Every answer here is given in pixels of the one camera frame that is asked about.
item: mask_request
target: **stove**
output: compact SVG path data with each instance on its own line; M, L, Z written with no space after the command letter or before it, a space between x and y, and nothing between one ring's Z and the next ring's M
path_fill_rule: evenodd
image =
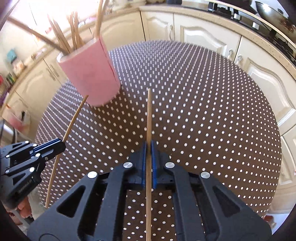
M231 1L231 0L228 0L228 1L225 0L224 2L229 3L229 4L234 4L233 1ZM238 7L243 8L243 9L245 9L249 12L252 12L254 14L257 13L249 5L248 6L246 6L246 5L238 6ZM212 12L214 14L217 14L219 16L228 18L230 20L233 20L233 21L245 26L246 28L249 28L249 29L255 31L257 34L259 34L264 39L266 39L271 44L273 44L275 47L277 47L278 50L280 50L296 67L296 58L295 58L295 53L293 52L293 49L288 45L287 42L283 41L282 39L280 39L276 36L276 31L274 29L270 29L264 23L259 25L258 22L253 21L252 17L250 17L248 19L248 21L246 21L246 17L242 18L242 16L239 14L238 10L232 9L229 7L225 7L225 8L218 7L217 3L209 2L208 11Z
M252 3L252 0L221 0L221 2L225 2L225 3L231 4L231 5L240 7L240 8L247 10L253 14L257 14L257 11L250 6L250 3Z

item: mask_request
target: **wooden skewer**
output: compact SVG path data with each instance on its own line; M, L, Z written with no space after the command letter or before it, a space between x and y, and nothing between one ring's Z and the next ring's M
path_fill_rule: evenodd
M100 31L101 31L102 21L103 21L103 17L104 17L104 15L105 15L105 13L106 13L106 8L107 8L107 6L108 6L108 3L109 3L109 0L105 0L105 2L104 2L104 6L103 6L103 10L102 10L102 14L100 15L100 20L99 20L99 29L98 29L98 33L99 33L99 35L98 35L98 36L100 36Z
M151 241L151 185L152 185L152 162L151 162L151 140L152 140L152 93L148 89L147 102L147 156L146 156L146 241Z
M71 34L72 34L72 42L73 42L73 49L77 49L76 40L75 40L75 32L74 32L74 23L73 23L73 13L70 16L67 16L68 22L71 26Z
M79 35L79 28L78 28L78 23L79 23L79 20L78 20L78 13L75 12L75 17L76 17L76 22L77 22L77 29L78 29L78 36L79 36L79 41L80 41L80 45L83 46L85 45L85 42L82 40L81 36Z
M50 16L47 15L47 18L48 18L48 21L49 21L49 23L50 23L50 26L52 27L52 30L53 30L55 36L57 37L57 40L58 40L59 44L61 45L61 47L62 47L65 51L67 51L68 53L70 53L70 52L68 51L66 45L64 44L64 42L61 40L60 35L59 35L59 33L58 33L58 31L57 31L55 25L53 24L53 22L52 22L51 19L50 19Z
M65 135L64 135L63 142L66 142L66 141L67 141L68 136L69 136L69 134L70 134L70 132L71 132L71 130L72 130L72 128L73 128L73 125L74 125L74 123L75 123L75 121L76 121L76 119L77 119L77 117L78 117L78 115L79 115L79 113L80 113L80 111L81 111L81 109L82 109L82 107L83 107L85 101L87 100L87 97L88 97L88 95L86 95L86 96L83 98L83 100L82 100L82 102L80 103L78 109L76 110L74 116L72 117L72 120L71 120L71 122L70 122L70 124L69 124L69 126L68 126L68 128L67 128L67 131L66 131L66 133L65 133ZM51 175L50 175L50 180L49 180L48 189L47 189L47 195L46 195L46 202L45 202L45 207L46 207L46 208L48 208L48 205L49 205L49 199L50 199L50 192L51 192L51 189L52 189L52 183L53 183L54 178L55 178L55 174L56 174L56 171L57 171L57 164L58 164L58 162L59 162L59 158L60 158L60 156L61 156L61 154L58 154L58 155L56 156L56 159L55 159L55 161L54 161L54 166L53 166L53 168L52 168L52 173L51 173Z
M80 48L81 42L80 42L80 36L79 36L79 30L78 30L78 13L77 12L74 13L74 32L75 32L77 48Z
M65 36L64 36L64 34L63 34L61 28L59 27L59 24L58 24L55 20L54 20L54 25L55 25L55 27L56 27L56 29L57 29L57 32L58 32L58 34L59 34L60 39L63 41L63 43L64 43L64 45L66 46L67 50L68 50L70 53L72 53L72 49L71 49L71 47L70 47L68 41L66 40L66 38L65 38Z
M98 12L96 14L96 25L94 31L94 38L100 36L100 16L102 14L103 0L100 0Z
M7 20L11 23L13 23L14 25L22 28L23 30L35 35L37 38L40 38L42 41L46 42L47 44L49 44L50 46L52 46L53 48L61 51L64 55L67 55L68 52L63 49L61 46L57 45L56 43L54 43L53 41L51 41L49 38L41 35L40 33L37 33L36 31L34 31L33 29L29 28L28 26L24 25L23 23L21 23L19 20L16 20L13 17L8 17Z

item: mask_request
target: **kitchen countertop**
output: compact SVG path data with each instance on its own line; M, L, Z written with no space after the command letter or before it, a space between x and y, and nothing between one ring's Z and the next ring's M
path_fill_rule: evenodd
M187 16L200 18L200 19L215 23L217 25L223 26L227 29L230 29L230 30L244 36L245 38L251 40L252 42L256 43L262 49L267 51L272 57L274 57L290 73L290 75L294 79L296 79L295 66L273 44L271 44L269 41L267 41L266 39L261 37L256 32L246 28L245 26L243 26L235 21L232 21L232 20L224 18L222 16L207 12L207 5L205 5L203 3L194 3L194 2L190 2L190 1L183 1L183 4L181 6L167 5L167 4L153 4L153 5L145 5L145 6L139 6L139 7L128 7L128 8L113 12L109 15L105 15L104 21L121 16L121 15L125 15L128 13L137 12L137 11L169 12L169 13L187 15ZM94 21L87 23L87 24L81 26L79 28L79 30L80 31L86 30L87 28L92 27L94 24L95 24ZM69 30L66 30L65 36L67 39L71 38L71 33ZM47 46L47 50L39 56L39 58L35 61L35 63L32 66L26 68L22 72L22 74L19 76L16 83L12 87L10 93L15 91L15 89L21 83L21 80L26 77L26 75L35 67L35 65L40 60L42 60L44 57L46 57L48 54L50 54L50 52L52 50L53 50L52 47ZM0 111L0 115L2 115L3 110L4 110L4 106L7 104L8 100L9 100L9 97L6 98L5 102L3 103L2 109Z

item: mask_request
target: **kitchen wall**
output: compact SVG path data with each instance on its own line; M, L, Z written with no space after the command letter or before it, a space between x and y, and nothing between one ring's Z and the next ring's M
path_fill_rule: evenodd
M21 0L15 7L11 16L17 18L31 28L36 27L27 0ZM18 28L17 26L6 22L0 31L0 72L6 75L10 72L10 64L6 62L6 54L14 49L17 56L24 61L30 55L38 50L36 38Z
M79 18L85 19L96 14L97 6L98 0L21 0L11 16L42 35L47 35L45 31L50 27L47 14L54 18L63 30L69 28L67 14L78 11ZM52 38L54 35L51 32L47 36ZM6 54L11 49L24 61L44 44L35 36L6 22L0 31L0 73L7 75L11 72L11 66L6 62Z

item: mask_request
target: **polka dot tablecloth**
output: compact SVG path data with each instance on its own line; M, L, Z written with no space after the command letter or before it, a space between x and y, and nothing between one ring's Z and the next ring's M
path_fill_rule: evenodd
M265 96L238 66L200 46L148 41L110 51L121 90L108 104L83 106L60 159L53 204L90 171L111 172L146 138L152 89L152 138L187 171L208 171L256 213L268 210L279 179L278 126ZM63 137L82 96L66 82L45 111L41 144ZM45 203L53 160L39 185ZM152 240L176 240L171 192L152 192ZM145 239L145 191L128 191L124 240Z

